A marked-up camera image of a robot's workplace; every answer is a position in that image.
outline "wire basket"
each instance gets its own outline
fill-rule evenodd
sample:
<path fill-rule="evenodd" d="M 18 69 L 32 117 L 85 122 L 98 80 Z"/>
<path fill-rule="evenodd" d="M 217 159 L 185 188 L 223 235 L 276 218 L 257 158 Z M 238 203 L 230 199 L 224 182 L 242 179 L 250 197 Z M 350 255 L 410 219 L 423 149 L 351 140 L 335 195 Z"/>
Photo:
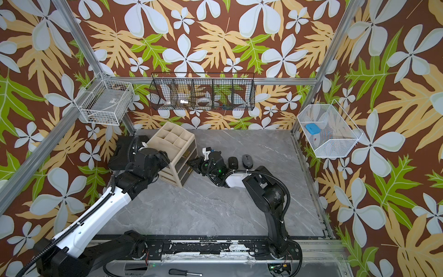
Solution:
<path fill-rule="evenodd" d="M 119 126 L 134 97 L 134 88 L 129 82 L 98 79 L 96 86 L 87 90 L 88 97 L 78 109 L 88 123 Z"/>
<path fill-rule="evenodd" d="M 338 103 L 338 109 L 333 104 L 308 105 L 297 116 L 317 158 L 344 158 L 363 135 L 346 111 Z M 354 130 L 348 122 L 354 124 Z M 309 124 L 315 124 L 319 133 L 312 134 Z"/>
<path fill-rule="evenodd" d="M 157 77 L 152 74 L 150 101 L 154 109 L 253 110 L 254 78 Z"/>

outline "blue sponge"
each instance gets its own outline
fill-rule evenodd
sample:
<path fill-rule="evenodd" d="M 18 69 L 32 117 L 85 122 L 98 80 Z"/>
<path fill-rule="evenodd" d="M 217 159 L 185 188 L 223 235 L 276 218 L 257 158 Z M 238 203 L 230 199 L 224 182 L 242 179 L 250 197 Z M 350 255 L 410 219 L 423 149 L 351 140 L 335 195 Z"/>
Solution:
<path fill-rule="evenodd" d="M 316 135 L 321 132 L 320 128 L 315 123 L 309 123 L 305 128 L 311 135 Z"/>

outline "gray computer mouse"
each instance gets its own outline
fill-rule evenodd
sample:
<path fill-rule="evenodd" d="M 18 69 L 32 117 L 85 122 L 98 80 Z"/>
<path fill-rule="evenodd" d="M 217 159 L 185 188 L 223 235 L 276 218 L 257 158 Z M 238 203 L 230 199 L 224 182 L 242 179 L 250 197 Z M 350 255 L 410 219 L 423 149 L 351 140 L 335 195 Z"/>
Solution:
<path fill-rule="evenodd" d="M 242 156 L 241 160 L 243 161 L 243 166 L 246 169 L 251 169 L 252 166 L 254 165 L 254 163 L 252 162 L 251 155 L 245 154 L 245 155 Z"/>

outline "beige drawer organizer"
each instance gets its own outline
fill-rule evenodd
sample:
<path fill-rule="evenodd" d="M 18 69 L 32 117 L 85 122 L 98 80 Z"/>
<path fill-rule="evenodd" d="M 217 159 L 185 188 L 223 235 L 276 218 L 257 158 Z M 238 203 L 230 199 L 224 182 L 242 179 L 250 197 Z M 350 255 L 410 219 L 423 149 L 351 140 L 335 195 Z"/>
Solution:
<path fill-rule="evenodd" d="M 171 161 L 159 172 L 160 179 L 174 186 L 183 187 L 192 174 L 192 169 L 185 163 L 197 158 L 198 155 L 195 135 L 174 123 L 166 122 L 147 145 L 150 148 L 165 151 Z"/>

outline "black wire basket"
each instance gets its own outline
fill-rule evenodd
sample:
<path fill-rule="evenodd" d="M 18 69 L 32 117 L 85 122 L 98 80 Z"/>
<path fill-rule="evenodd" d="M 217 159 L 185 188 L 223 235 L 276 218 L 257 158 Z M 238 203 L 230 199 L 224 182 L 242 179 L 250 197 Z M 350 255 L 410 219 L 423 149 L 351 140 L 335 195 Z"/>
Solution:
<path fill-rule="evenodd" d="M 232 78 L 223 75 L 220 77 L 220 73 L 203 74 L 205 77 L 187 72 L 186 76 L 189 77 L 181 78 L 171 74 L 152 73 L 149 96 L 152 108 L 251 111 L 254 109 L 256 91 L 254 74 L 233 74 Z"/>

